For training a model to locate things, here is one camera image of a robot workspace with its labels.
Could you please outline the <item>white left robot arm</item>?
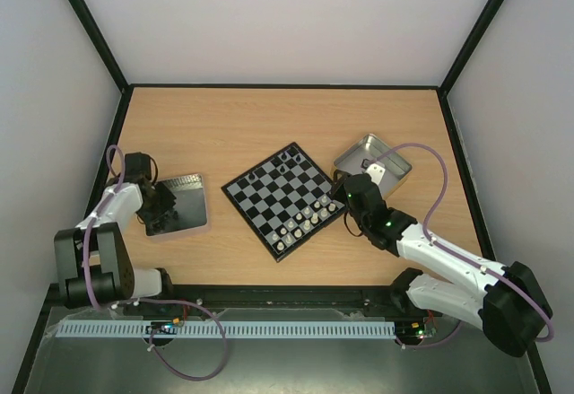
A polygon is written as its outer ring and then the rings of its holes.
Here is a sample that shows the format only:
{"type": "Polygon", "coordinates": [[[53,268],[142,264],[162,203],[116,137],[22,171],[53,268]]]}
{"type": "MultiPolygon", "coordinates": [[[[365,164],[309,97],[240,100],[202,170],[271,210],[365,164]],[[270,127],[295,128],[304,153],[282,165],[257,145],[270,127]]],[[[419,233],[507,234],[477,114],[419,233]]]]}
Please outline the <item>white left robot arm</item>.
{"type": "Polygon", "coordinates": [[[74,228],[57,232],[54,247],[60,299],[68,309],[157,297],[166,288],[162,268],[133,266],[122,232],[133,218],[147,232],[162,232],[178,220],[176,197],[158,181],[147,153],[119,155],[99,203],[74,228]]]}

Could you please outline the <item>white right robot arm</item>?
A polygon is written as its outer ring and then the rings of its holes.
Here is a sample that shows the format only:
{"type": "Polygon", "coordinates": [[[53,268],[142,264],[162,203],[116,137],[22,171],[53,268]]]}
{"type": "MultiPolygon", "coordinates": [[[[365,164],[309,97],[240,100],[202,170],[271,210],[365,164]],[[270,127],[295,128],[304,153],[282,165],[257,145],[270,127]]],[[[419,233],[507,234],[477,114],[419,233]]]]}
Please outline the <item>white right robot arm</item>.
{"type": "Polygon", "coordinates": [[[346,206],[371,245],[438,275],[406,269],[391,293],[397,312],[408,315],[419,308],[446,314],[480,329],[514,357],[523,356],[551,328],[552,308],[528,266],[518,261],[505,266],[442,241],[414,217],[387,206],[367,173],[336,171],[334,178],[332,198],[346,206]]]}

